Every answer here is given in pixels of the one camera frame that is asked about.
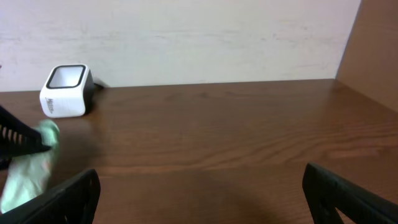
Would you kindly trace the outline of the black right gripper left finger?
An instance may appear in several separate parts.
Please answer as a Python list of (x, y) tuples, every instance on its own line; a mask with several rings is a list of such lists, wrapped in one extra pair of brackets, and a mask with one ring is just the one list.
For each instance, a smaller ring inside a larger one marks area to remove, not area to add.
[(1, 224), (92, 223), (100, 192), (97, 172), (86, 170), (2, 214)]

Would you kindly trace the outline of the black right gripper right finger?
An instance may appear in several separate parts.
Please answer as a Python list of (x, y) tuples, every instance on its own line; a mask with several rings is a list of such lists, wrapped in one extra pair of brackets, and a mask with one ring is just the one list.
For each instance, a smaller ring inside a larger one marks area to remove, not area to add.
[(397, 205), (308, 163), (302, 188), (315, 224), (342, 223), (341, 211), (355, 223), (397, 223)]

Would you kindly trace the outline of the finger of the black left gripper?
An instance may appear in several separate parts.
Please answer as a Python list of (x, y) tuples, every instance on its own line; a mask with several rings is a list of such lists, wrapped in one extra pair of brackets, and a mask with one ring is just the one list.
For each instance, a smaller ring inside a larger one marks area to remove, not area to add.
[(1, 170), (7, 169), (12, 158), (50, 150), (41, 134), (1, 107)]

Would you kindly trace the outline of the light green packet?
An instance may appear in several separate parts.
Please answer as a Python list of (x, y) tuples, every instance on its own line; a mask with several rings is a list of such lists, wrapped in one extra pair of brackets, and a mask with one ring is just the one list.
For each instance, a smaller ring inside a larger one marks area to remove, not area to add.
[(1, 212), (7, 213), (46, 191), (60, 154), (60, 130), (52, 120), (35, 128), (49, 151), (12, 159), (1, 195)]

